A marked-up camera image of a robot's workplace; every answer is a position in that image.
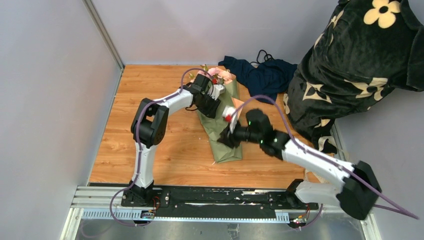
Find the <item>wrapping paper sheet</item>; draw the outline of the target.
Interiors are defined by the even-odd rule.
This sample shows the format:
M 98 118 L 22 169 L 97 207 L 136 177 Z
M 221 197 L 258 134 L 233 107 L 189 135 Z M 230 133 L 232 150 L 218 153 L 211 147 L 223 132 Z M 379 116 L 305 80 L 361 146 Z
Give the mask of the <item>wrapping paper sheet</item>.
M 200 123 L 208 135 L 208 142 L 216 164 L 238 161 L 243 158 L 241 144 L 230 136 L 230 123 L 223 117 L 226 107 L 237 108 L 235 100 L 240 99 L 237 81 L 233 80 L 223 86 L 225 90 L 218 97 L 220 104 L 217 107 L 216 116 L 209 118 L 200 111 L 197 112 Z

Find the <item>fake rose stem three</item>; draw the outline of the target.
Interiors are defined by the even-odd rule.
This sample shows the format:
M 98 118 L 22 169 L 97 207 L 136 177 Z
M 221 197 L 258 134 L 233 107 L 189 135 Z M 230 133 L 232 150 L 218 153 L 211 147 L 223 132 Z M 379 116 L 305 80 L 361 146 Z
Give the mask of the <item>fake rose stem three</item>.
M 207 77 L 213 77 L 215 75 L 220 75 L 221 72 L 224 72 L 224 69 L 221 69 L 219 67 L 208 67 L 206 64 L 202 64 L 201 70 L 199 70 L 197 73 L 203 76 Z

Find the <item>fake rose stem one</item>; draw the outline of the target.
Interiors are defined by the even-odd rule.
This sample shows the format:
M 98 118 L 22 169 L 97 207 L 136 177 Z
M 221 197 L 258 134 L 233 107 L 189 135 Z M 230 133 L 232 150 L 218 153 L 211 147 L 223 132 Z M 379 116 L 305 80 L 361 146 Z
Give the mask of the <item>fake rose stem one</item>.
M 221 79 L 223 84 L 229 84 L 236 78 L 236 76 L 230 73 L 229 70 L 223 70 L 223 69 L 221 69 L 220 72 L 218 73 L 218 77 Z

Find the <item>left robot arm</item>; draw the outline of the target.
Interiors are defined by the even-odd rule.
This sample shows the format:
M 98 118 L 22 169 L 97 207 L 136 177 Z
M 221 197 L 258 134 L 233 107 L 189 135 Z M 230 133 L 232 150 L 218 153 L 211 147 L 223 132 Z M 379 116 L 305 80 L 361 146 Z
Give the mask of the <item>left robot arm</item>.
M 220 95 L 226 91 L 221 83 L 214 83 L 198 74 L 193 82 L 183 84 L 175 92 L 158 99 L 144 98 L 137 109 L 130 130 L 135 141 L 135 167 L 124 194 L 132 202 L 146 207 L 154 199 L 153 166 L 157 146 L 165 137 L 168 118 L 192 106 L 207 118 L 216 117 L 221 104 Z

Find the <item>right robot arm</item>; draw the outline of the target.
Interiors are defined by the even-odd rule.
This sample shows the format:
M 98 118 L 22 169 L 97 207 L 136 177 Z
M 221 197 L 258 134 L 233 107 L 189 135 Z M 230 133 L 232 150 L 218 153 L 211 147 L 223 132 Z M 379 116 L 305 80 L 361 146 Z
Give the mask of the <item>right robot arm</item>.
M 245 116 L 247 125 L 242 126 L 236 108 L 226 106 L 222 118 L 227 126 L 220 133 L 218 142 L 229 148 L 237 148 L 241 142 L 258 144 L 268 156 L 311 170 L 327 181 L 294 180 L 285 195 L 290 208 L 317 203 L 340 207 L 357 220 L 367 218 L 382 191 L 368 163 L 342 161 L 300 143 L 288 133 L 274 129 L 268 116 L 260 109 L 250 110 Z

